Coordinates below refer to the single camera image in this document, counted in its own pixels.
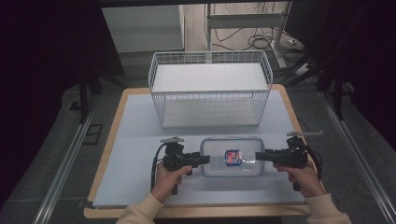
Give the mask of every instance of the black cable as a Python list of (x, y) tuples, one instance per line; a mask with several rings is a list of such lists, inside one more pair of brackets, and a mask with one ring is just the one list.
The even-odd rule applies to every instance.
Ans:
[(262, 4), (262, 13), (264, 12), (265, 7), (268, 6), (266, 2), (264, 2), (264, 4)]
[(305, 126), (306, 131), (310, 133), (311, 130), (309, 130), (308, 125), (306, 125), (306, 123), (305, 123), (302, 119), (300, 119), (299, 117), (296, 117), (296, 118), (297, 118), (297, 120), (299, 120), (299, 121)]
[[(271, 36), (267, 36), (267, 35), (252, 35), (252, 36), (249, 38), (248, 41), (250, 41), (251, 38), (261, 38), (262, 40), (266, 39), (266, 41), (268, 41), (268, 44), (269, 44), (269, 45), (271, 45), (271, 42), (274, 40)], [(280, 48), (280, 49), (283, 49), (283, 51), (286, 51), (286, 52), (289, 52), (289, 51), (291, 51), (291, 52), (301, 52), (301, 53), (304, 52), (304, 49), (291, 49), (291, 48), (288, 48), (287, 46), (285, 46), (285, 45), (283, 45), (283, 44), (281, 44), (281, 43), (279, 43), (279, 48)]]
[(231, 11), (230, 11), (230, 9), (228, 9), (228, 7), (227, 7), (227, 3), (226, 3), (226, 4), (224, 4), (224, 6), (225, 6), (225, 9), (227, 9), (228, 13), (230, 13), (230, 14), (231, 14)]
[(297, 66), (301, 66), (301, 62), (304, 60), (304, 56), (297, 62), (294, 64), (294, 66), (292, 67), (292, 69), (289, 70), (289, 73), (285, 76), (285, 78), (283, 79), (283, 85), (286, 86), (286, 81), (288, 80), (289, 77), (291, 77), (292, 73), (291, 71), (294, 70)]
[(256, 8), (257, 8), (257, 12), (259, 12), (259, 9), (260, 9), (260, 2), (257, 3), (257, 6), (255, 6), (255, 7), (253, 8), (252, 12), (254, 12), (254, 10), (256, 10)]
[(224, 48), (224, 49), (228, 49), (228, 50), (247, 50), (247, 49), (250, 49), (252, 46), (250, 45), (249, 47), (247, 47), (247, 48), (245, 48), (245, 49), (229, 49), (229, 48), (227, 48), (227, 47), (225, 47), (225, 46), (222, 46), (222, 45), (219, 45), (219, 44), (212, 44), (213, 46), (218, 46), (218, 47), (221, 47), (221, 48)]
[(164, 146), (166, 146), (166, 143), (163, 143), (162, 145), (160, 145), (160, 147), (157, 149), (157, 153), (155, 154), (154, 159), (152, 160), (152, 166), (151, 166), (151, 188), (150, 188), (150, 190), (152, 190), (154, 188), (154, 185), (155, 185), (155, 173), (157, 171), (158, 155), (160, 154), (161, 148), (163, 148)]
[(216, 38), (218, 39), (218, 41), (222, 42), (224, 40), (227, 40), (229, 38), (231, 38), (233, 35), (236, 35), (236, 33), (238, 33), (239, 31), (243, 30), (244, 28), (239, 28), (237, 31), (233, 32), (231, 35), (225, 37), (224, 39), (220, 39), (218, 36), (218, 29), (215, 29), (215, 34), (216, 34)]
[(317, 155), (318, 158), (318, 164), (321, 166), (323, 163), (322, 157), (320, 155), (320, 153), (318, 153), (317, 151), (315, 151), (314, 149), (312, 149), (312, 151)]
[[(258, 47), (256, 46), (256, 42), (258, 41), (266, 41), (267, 45), (265, 47)], [(247, 40), (247, 42), (250, 46), (253, 46), (256, 49), (266, 49), (271, 46), (271, 42), (268, 40), (268, 37), (266, 35), (253, 35)]]
[(317, 167), (317, 175), (318, 175), (318, 179), (319, 181), (321, 180), (321, 176), (322, 176), (322, 171), (321, 171), (321, 157), (320, 157), (320, 162), (317, 158), (317, 155), (315, 154), (315, 151), (311, 149), (310, 146), (306, 146), (306, 151), (308, 152), (308, 154), (311, 156), (312, 161), (314, 161), (315, 166)]

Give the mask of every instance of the wire mesh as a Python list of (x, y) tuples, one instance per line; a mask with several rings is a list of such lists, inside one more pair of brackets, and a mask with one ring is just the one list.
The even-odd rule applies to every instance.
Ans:
[[(258, 63), (267, 87), (262, 91), (154, 92), (160, 64)], [(162, 127), (258, 126), (273, 82), (264, 51), (157, 52), (148, 85)]]

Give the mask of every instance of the metal stand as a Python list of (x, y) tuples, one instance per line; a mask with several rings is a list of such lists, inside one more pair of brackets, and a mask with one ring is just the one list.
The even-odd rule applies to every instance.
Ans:
[(82, 124), (90, 113), (88, 108), (87, 86), (94, 95), (101, 94), (103, 87), (98, 77), (87, 71), (83, 66), (78, 69), (78, 86), (79, 100), (81, 101), (81, 118), (79, 123)]
[(341, 102), (343, 96), (343, 74), (341, 70), (341, 62), (346, 62), (347, 59), (343, 59), (343, 50), (347, 45), (347, 42), (351, 36), (351, 33), (354, 31), (356, 26), (358, 25), (359, 20), (364, 14), (367, 8), (366, 1), (360, 1), (357, 5), (356, 11), (352, 16), (351, 20), (348, 22), (346, 26), (346, 30), (340, 38), (340, 41), (335, 46), (334, 51), (331, 56), (323, 63), (315, 66), (314, 68), (309, 69), (304, 74), (295, 78), (292, 81), (289, 81), (286, 86), (291, 87), (296, 85), (297, 83), (305, 80), (308, 77), (313, 76), (319, 71), (323, 70), (323, 73), (319, 77), (317, 82), (318, 91), (326, 91), (334, 80), (334, 112), (338, 116), (340, 120), (343, 120), (341, 113)]
[(271, 43), (271, 49), (276, 56), (279, 67), (286, 68), (285, 60), (279, 50), (279, 41), (285, 28), (291, 2), (287, 2), (282, 13), (271, 14), (238, 14), (238, 15), (211, 15), (210, 4), (207, 4), (206, 30), (207, 50), (212, 50), (212, 29), (233, 28), (269, 28), (276, 27), (276, 38)]

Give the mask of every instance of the handle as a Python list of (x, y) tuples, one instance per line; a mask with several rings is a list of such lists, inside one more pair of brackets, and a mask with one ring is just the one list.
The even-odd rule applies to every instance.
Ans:
[(177, 195), (177, 185), (172, 188), (172, 195)]
[(293, 183), (293, 190), (294, 191), (300, 191), (301, 190), (300, 185), (297, 182)]

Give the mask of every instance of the cable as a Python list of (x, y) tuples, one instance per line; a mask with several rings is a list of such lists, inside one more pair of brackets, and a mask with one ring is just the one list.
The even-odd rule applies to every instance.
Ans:
[(262, 13), (264, 12), (265, 7), (267, 7), (267, 6), (268, 6), (267, 2), (264, 2), (264, 4), (262, 5)]
[(206, 34), (206, 4), (204, 4), (204, 32), (205, 32), (205, 39), (207, 40), (207, 34)]
[(226, 3), (226, 4), (224, 4), (224, 6), (225, 6), (225, 9), (227, 9), (228, 13), (230, 13), (230, 14), (231, 14), (231, 11), (230, 11), (230, 9), (228, 9), (227, 3)]
[(318, 175), (318, 179), (320, 181), (321, 180), (321, 176), (322, 176), (322, 171), (321, 171), (321, 163), (322, 163), (322, 161), (321, 161), (321, 157), (320, 157), (320, 155), (317, 152), (312, 150), (312, 148), (310, 146), (306, 146), (306, 151), (311, 156), (312, 161), (314, 161), (314, 164), (317, 167), (317, 175)]
[(306, 123), (302, 119), (300, 119), (299, 117), (296, 117), (296, 118), (297, 118), (297, 120), (299, 120), (305, 126), (306, 130), (310, 133), (311, 131), (309, 130), (308, 125), (306, 125)]
[(218, 29), (215, 29), (216, 38), (218, 39), (218, 41), (222, 42), (222, 41), (224, 41), (224, 40), (229, 39), (230, 37), (232, 37), (233, 35), (235, 35), (236, 33), (238, 33), (239, 31), (241, 31), (241, 30), (243, 30), (243, 29), (244, 29), (244, 28), (239, 28), (237, 31), (235, 31), (235, 32), (232, 33), (231, 35), (225, 37), (224, 39), (219, 39), (219, 36), (218, 36)]
[(319, 154), (317, 151), (315, 151), (315, 150), (313, 150), (313, 149), (312, 149), (312, 151), (317, 155), (317, 157), (318, 157), (318, 163), (319, 163), (319, 165), (321, 166), (321, 165), (323, 164), (322, 157), (320, 156), (320, 154)]
[[(265, 47), (258, 47), (256, 46), (256, 42), (258, 41), (266, 41), (267, 45)], [(256, 49), (266, 49), (271, 46), (271, 41), (268, 40), (266, 35), (253, 35), (247, 40), (247, 42), (249, 43), (250, 46), (253, 46)]]
[(155, 185), (155, 173), (157, 171), (157, 162), (158, 162), (158, 155), (160, 154), (161, 148), (166, 146), (166, 143), (163, 143), (160, 145), (160, 147), (157, 149), (157, 153), (155, 153), (155, 157), (152, 160), (152, 166), (151, 166), (151, 187), (150, 190), (154, 188)]
[(284, 86), (286, 86), (286, 81), (287, 81), (288, 78), (292, 75), (291, 71), (292, 71), (294, 68), (296, 68), (297, 66), (301, 66), (302, 61), (304, 60), (304, 58), (305, 58), (305, 54), (303, 55), (303, 57), (302, 57), (299, 61), (297, 61), (297, 62), (294, 64), (294, 66), (292, 67), (292, 69), (289, 70), (289, 73), (288, 73), (288, 74), (285, 76), (285, 78), (282, 80)]
[(229, 49), (229, 48), (227, 48), (227, 47), (225, 47), (225, 46), (222, 46), (222, 45), (219, 45), (219, 44), (212, 44), (213, 46), (218, 46), (218, 47), (221, 47), (221, 48), (224, 48), (224, 49), (228, 49), (228, 50), (247, 50), (247, 49), (250, 49), (252, 46), (250, 45), (249, 47), (247, 47), (247, 48), (245, 48), (245, 49)]
[(254, 12), (254, 10), (256, 10), (256, 8), (257, 8), (257, 10), (260, 9), (260, 2), (258, 2), (258, 3), (257, 3), (257, 6), (255, 6), (255, 7), (253, 8), (252, 12)]
[[(273, 32), (271, 32), (271, 36), (267, 36), (263, 31), (262, 31), (262, 35), (256, 35), (256, 33), (257, 33), (257, 31), (255, 32), (255, 35), (253, 35), (253, 36), (251, 36), (250, 38), (253, 38), (253, 37), (265, 37), (267, 40), (268, 40), (268, 42), (272, 42), (273, 40), (275, 40), (273, 37), (271, 37), (271, 36), (273, 36), (274, 34), (273, 34)], [(292, 52), (304, 52), (304, 49), (291, 49), (291, 48), (288, 48), (287, 46), (285, 46), (285, 45), (283, 45), (283, 44), (281, 44), (281, 43), (279, 43), (279, 48), (280, 49), (282, 49), (281, 50), (281, 52), (283, 51), (286, 51), (286, 52), (288, 52), (288, 51), (292, 51)]]

